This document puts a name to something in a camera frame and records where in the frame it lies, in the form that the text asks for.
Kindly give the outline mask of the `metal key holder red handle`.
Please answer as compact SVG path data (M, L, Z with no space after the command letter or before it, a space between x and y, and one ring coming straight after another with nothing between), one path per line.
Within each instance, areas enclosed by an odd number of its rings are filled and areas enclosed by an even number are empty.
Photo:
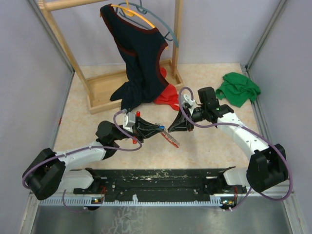
M179 142L168 132L163 131L161 132L161 135L174 147L176 147L177 149L180 147Z

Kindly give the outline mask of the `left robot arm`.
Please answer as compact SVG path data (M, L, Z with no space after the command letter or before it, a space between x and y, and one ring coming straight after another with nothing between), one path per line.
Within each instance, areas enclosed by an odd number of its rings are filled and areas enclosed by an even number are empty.
M124 126L116 121L102 121L96 131L96 140L82 148L64 152L43 149L22 175L22 185L30 189L38 200L45 200L60 191L75 194L104 193L104 182L92 168L81 169L88 163L112 157L116 151L125 151L116 143L130 138L142 147L145 139L164 132L164 128L140 117L130 118Z

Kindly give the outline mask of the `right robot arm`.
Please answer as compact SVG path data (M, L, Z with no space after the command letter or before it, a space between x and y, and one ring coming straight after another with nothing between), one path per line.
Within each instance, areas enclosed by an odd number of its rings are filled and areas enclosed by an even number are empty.
M247 128L231 107L219 104L214 88L201 88L198 96L199 104L193 94L179 93L180 110L168 131L192 131L194 127L200 126L201 121L206 120L211 127L229 136L242 150L249 160L248 167L234 167L224 171L217 184L220 191L229 193L235 185L241 185L262 193L289 179L286 153L281 145L272 145Z

